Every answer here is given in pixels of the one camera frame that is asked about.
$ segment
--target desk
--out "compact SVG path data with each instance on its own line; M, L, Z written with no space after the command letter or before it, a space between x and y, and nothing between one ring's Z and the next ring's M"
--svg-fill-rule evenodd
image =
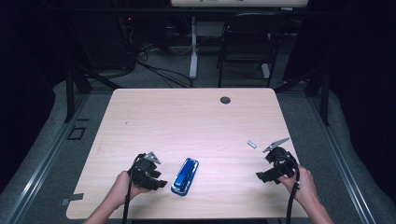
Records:
M227 96L229 104L220 98ZM129 218L285 217L289 194L282 185L262 183L256 172L272 168L262 149L289 137L271 89L120 89L113 93L92 144L69 218L86 218L104 199L117 174L139 153L153 151L162 164L163 189L131 201ZM253 149L251 140L258 145ZM282 145L297 159L292 141ZM186 158L200 162L187 196L171 192ZM123 207L111 218L122 218ZM295 203L293 217L307 217Z
M172 0L172 7L306 7L308 0ZM197 77L198 53L196 48L196 22L191 20L190 78ZM267 64L262 66L264 77L269 76Z

